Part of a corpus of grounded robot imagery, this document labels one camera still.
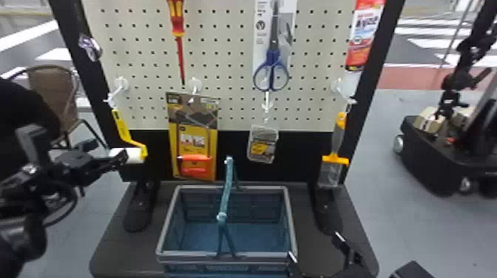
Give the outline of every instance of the chair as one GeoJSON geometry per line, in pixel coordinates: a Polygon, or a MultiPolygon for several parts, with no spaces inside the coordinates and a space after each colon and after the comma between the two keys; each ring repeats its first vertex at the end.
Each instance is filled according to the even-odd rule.
{"type": "Polygon", "coordinates": [[[81,124],[88,128],[105,149],[109,148],[90,124],[78,117],[75,96],[79,80],[75,73],[58,65],[41,65],[16,72],[8,80],[13,81],[23,74],[27,74],[30,88],[42,96],[61,121],[61,136],[52,141],[56,149],[70,149],[72,146],[69,134],[81,124]]]}

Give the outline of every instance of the scissors blade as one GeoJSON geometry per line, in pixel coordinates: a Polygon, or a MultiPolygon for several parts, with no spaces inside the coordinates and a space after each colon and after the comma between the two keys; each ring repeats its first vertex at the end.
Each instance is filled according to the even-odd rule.
{"type": "Polygon", "coordinates": [[[279,0],[276,0],[274,1],[274,6],[273,6],[273,18],[271,20],[271,36],[269,37],[269,49],[272,51],[278,50],[280,48],[280,42],[278,41],[279,17],[280,17],[279,0]]]}

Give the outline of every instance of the pegboard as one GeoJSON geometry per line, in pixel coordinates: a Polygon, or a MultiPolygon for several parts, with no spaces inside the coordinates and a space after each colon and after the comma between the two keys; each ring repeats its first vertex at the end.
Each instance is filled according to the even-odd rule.
{"type": "MultiPolygon", "coordinates": [[[[186,92],[166,0],[83,0],[93,37],[104,49],[109,88],[123,76],[130,91],[116,99],[130,129],[167,129],[165,93],[186,92]]],[[[299,0],[288,86],[272,94],[280,130],[330,132],[345,101],[330,85],[344,73],[355,1],[299,0]]],[[[186,80],[221,98],[221,130],[261,122],[263,93],[252,84],[254,0],[185,0],[186,80]]]]}

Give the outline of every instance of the screwdriver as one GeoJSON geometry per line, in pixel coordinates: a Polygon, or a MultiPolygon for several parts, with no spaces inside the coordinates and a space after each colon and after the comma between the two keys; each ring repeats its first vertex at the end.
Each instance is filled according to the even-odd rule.
{"type": "Polygon", "coordinates": [[[181,85],[185,86],[185,69],[183,65],[183,42],[181,38],[185,35],[183,29],[183,0],[168,0],[169,13],[172,23],[172,35],[175,37],[177,45],[177,59],[180,65],[181,85]]]}

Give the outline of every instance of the blue basket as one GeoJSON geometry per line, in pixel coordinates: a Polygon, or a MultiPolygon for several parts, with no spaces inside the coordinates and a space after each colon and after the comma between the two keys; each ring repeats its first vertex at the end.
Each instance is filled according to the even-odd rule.
{"type": "Polygon", "coordinates": [[[297,255],[286,187],[226,183],[178,186],[155,253],[168,277],[241,278],[287,277],[289,251],[297,255]]]}

